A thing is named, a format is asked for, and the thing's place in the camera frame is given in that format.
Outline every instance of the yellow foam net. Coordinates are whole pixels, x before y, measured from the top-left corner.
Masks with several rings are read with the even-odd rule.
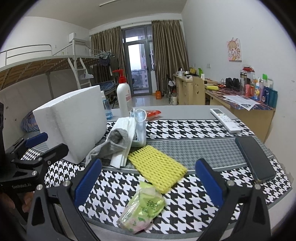
[[[187,172],[180,163],[149,145],[130,153],[128,158],[161,193],[167,193]]]

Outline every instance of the ceiling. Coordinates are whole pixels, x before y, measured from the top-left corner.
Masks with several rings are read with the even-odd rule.
[[[159,13],[181,13],[187,0],[40,0],[26,14],[92,29],[105,23]]]

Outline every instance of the white remote control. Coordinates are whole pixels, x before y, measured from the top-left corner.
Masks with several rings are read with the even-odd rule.
[[[210,109],[211,113],[221,122],[230,133],[239,133],[242,129],[219,109]]]

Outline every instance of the red lid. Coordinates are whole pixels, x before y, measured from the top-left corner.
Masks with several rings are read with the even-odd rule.
[[[114,70],[112,72],[113,73],[116,73],[116,72],[119,73],[119,79],[118,79],[118,83],[119,84],[123,84],[123,83],[126,83],[127,82],[127,78],[124,77],[124,75],[123,75],[123,69]]]

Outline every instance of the ceiling light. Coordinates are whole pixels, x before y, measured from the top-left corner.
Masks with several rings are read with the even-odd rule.
[[[105,3],[101,4],[101,5],[99,5],[99,6],[102,7],[102,6],[104,6],[104,5],[107,5],[107,4],[109,4],[109,3],[113,3],[113,2],[117,2],[117,1],[121,1],[121,0],[111,0],[111,1],[109,1],[109,2],[105,2]]]

